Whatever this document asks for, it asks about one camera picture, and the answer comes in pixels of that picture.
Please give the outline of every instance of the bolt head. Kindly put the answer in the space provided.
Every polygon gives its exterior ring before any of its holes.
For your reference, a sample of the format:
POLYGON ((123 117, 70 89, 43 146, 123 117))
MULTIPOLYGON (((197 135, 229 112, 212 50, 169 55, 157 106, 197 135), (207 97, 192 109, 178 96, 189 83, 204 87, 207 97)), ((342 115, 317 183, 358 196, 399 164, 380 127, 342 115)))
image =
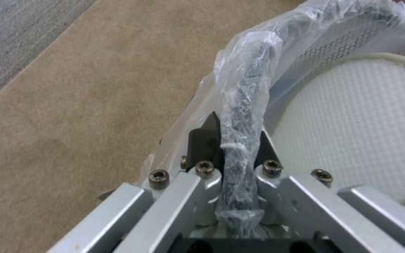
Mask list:
POLYGON ((325 186, 331 187, 331 183, 333 181, 331 173, 322 169, 315 169, 310 174, 325 186))
POLYGON ((208 179, 213 175, 215 170, 211 161, 200 161, 196 164, 196 174, 202 179, 208 179))
POLYGON ((183 155, 180 157, 180 168, 185 170, 187 168, 187 156, 183 155))
POLYGON ((165 170, 154 170, 149 176, 149 186, 153 189, 165 189, 170 184, 170 175, 165 170))
POLYGON ((281 163, 277 160, 266 160, 262 165, 262 173, 271 178, 279 177, 282 169, 281 163))

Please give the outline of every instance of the white filter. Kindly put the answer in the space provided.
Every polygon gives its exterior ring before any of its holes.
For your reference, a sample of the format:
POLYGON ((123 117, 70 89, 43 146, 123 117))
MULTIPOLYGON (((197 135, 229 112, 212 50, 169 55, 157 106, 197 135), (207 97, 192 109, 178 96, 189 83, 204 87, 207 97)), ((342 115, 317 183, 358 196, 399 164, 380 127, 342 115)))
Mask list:
POLYGON ((301 87, 272 137, 286 174, 321 168, 334 189, 369 184, 405 204, 405 57, 342 59, 301 87))

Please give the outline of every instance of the floor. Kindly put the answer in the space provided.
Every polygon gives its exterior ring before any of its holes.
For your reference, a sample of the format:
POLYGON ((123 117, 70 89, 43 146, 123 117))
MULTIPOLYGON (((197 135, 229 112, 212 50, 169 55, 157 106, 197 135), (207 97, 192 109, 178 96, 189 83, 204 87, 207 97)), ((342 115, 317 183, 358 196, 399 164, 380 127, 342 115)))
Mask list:
POLYGON ((135 181, 230 38, 302 0, 96 0, 0 91, 0 252, 43 252, 135 181))
POLYGON ((0 0, 0 88, 95 0, 0 0))

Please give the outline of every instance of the clear plastic wrap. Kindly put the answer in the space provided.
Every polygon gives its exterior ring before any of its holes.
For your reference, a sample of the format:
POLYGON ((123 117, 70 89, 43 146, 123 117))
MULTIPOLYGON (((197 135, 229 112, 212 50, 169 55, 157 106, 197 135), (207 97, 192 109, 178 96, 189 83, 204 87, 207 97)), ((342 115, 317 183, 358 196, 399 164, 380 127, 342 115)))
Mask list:
POLYGON ((260 132, 271 128, 292 89, 329 62, 352 53, 405 56, 405 5, 391 0, 309 0, 236 35, 218 53, 214 71, 142 169, 177 174, 188 132, 216 111, 225 152, 216 214, 233 236, 250 237, 257 206, 253 162, 260 132))

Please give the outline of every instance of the metal frame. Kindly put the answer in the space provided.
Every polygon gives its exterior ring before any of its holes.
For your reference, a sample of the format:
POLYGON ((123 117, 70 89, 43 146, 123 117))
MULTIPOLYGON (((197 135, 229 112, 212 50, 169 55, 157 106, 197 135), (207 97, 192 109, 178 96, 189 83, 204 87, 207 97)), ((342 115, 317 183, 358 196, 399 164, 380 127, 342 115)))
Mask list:
POLYGON ((321 232, 343 252, 405 252, 398 242, 310 175, 290 176, 278 187, 267 189, 259 194, 301 237, 312 238, 321 232))
POLYGON ((405 207, 370 186, 339 191, 339 196, 405 246, 405 207))
POLYGON ((145 213, 114 253, 166 252, 179 236, 187 236, 196 224, 207 199, 204 181, 179 173, 145 213))
POLYGON ((114 248, 153 203, 151 192, 122 184, 48 253, 99 253, 114 248))

